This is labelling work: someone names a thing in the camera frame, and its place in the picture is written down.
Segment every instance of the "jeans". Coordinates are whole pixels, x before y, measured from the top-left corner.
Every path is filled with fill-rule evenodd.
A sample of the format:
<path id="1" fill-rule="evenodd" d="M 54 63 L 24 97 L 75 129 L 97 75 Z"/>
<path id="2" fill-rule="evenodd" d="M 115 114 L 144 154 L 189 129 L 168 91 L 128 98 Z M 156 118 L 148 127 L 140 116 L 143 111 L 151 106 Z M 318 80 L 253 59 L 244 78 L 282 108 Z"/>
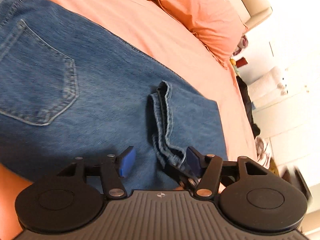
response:
<path id="1" fill-rule="evenodd" d="M 128 191 L 176 187 L 159 163 L 183 165 L 187 146 L 227 159 L 216 102 L 51 1 L 0 0 L 0 77 L 0 162 L 31 181 L 130 145 Z"/>

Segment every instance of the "jeans back pocket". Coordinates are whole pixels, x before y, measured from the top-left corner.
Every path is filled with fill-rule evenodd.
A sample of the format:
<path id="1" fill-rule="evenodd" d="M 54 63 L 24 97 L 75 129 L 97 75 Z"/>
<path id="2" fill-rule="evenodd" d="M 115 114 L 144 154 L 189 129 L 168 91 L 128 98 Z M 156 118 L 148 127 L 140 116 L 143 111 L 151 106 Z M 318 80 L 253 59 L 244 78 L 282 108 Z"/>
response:
<path id="1" fill-rule="evenodd" d="M 20 20 L 0 45 L 0 113 L 49 125 L 79 95 L 73 59 Z"/>

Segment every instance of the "black cloth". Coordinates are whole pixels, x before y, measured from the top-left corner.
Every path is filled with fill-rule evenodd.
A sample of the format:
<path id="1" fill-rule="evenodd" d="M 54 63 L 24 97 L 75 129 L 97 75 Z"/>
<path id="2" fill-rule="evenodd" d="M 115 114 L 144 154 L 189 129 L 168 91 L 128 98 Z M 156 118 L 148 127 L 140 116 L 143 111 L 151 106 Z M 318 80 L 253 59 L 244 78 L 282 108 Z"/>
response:
<path id="1" fill-rule="evenodd" d="M 254 136 L 254 138 L 256 138 L 260 134 L 260 129 L 253 121 L 252 104 L 251 104 L 250 97 L 248 95 L 247 84 L 244 83 L 244 81 L 238 76 L 237 76 L 237 82 L 238 82 L 238 86 L 240 88 L 240 93 L 241 93 L 242 101 L 244 103 L 244 108 L 247 113 L 249 123 L 251 125 L 253 136 Z"/>

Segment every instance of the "orange pillow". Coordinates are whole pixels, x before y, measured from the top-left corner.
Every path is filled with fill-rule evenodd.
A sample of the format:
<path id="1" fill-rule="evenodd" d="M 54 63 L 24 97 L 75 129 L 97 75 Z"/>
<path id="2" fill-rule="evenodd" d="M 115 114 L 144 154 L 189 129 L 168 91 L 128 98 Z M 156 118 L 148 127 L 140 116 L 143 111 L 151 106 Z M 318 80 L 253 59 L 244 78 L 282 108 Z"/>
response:
<path id="1" fill-rule="evenodd" d="M 158 0 L 164 11 L 181 22 L 224 67 L 246 31 L 228 0 Z"/>

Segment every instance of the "red object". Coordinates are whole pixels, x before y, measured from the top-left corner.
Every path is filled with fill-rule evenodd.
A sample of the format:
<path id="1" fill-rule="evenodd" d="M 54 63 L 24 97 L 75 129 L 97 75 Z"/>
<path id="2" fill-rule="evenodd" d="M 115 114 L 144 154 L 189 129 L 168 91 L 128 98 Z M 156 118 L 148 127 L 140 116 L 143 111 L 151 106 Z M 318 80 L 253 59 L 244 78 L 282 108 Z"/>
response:
<path id="1" fill-rule="evenodd" d="M 237 68 L 240 68 L 240 67 L 242 67 L 244 65 L 247 65 L 247 63 L 248 62 L 245 60 L 245 58 L 242 57 L 241 59 L 236 61 L 236 66 L 237 66 Z"/>

